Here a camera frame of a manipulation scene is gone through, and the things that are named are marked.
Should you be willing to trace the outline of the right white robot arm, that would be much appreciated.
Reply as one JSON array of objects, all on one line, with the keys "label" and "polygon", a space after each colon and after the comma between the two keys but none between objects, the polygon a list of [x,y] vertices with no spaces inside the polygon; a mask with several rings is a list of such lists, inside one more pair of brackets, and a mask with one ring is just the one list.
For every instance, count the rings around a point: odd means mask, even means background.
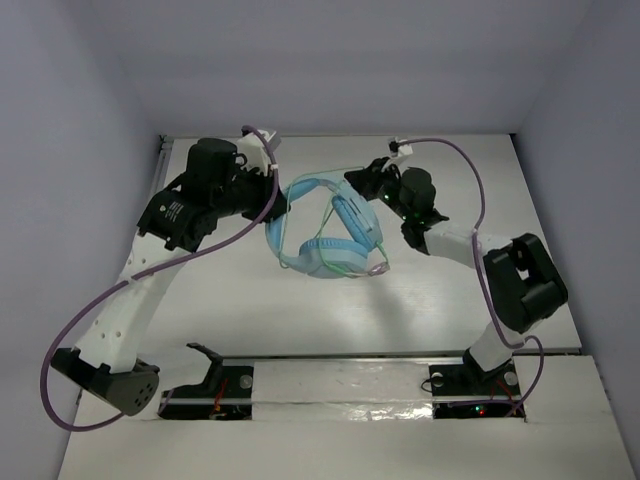
[{"label": "right white robot arm", "polygon": [[366,200],[383,202],[403,220],[401,231],[412,249],[476,272],[490,323],[464,352],[461,378],[470,391],[487,391],[529,332],[568,302],[567,287],[543,242],[531,233],[484,235],[452,222],[436,209],[436,187],[424,169],[400,171],[379,158],[344,178]]}]

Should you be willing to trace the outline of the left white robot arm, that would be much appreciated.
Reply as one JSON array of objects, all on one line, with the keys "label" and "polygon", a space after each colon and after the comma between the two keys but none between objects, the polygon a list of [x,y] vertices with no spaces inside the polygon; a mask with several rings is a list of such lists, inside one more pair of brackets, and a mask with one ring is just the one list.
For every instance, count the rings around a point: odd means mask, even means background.
[{"label": "left white robot arm", "polygon": [[269,130],[245,126],[234,141],[201,138],[185,169],[153,194],[137,222],[117,283],[92,300],[62,331],[68,334],[94,308],[100,311],[70,348],[58,335],[40,374],[40,393],[53,410],[48,374],[55,370],[103,401],[116,416],[135,416],[152,401],[160,367],[142,360],[148,326],[179,270],[240,240],[286,210]]}]

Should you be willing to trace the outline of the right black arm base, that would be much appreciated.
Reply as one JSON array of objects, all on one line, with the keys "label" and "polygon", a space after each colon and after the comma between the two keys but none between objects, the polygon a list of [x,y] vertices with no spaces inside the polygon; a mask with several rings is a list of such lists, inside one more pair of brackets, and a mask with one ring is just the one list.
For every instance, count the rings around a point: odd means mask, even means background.
[{"label": "right black arm base", "polygon": [[464,354],[461,363],[430,365],[420,389],[435,400],[435,419],[526,417],[518,406],[521,388],[513,360],[484,372]]}]

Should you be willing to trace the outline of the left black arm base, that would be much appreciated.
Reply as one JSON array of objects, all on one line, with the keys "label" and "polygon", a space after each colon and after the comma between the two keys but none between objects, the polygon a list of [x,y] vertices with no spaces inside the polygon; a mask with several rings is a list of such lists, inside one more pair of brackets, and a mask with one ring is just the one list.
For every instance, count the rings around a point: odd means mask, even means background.
[{"label": "left black arm base", "polygon": [[164,420],[244,421],[252,419],[254,365],[227,364],[210,348],[187,347],[204,356],[207,370],[195,384],[172,387],[161,397],[158,416]]}]

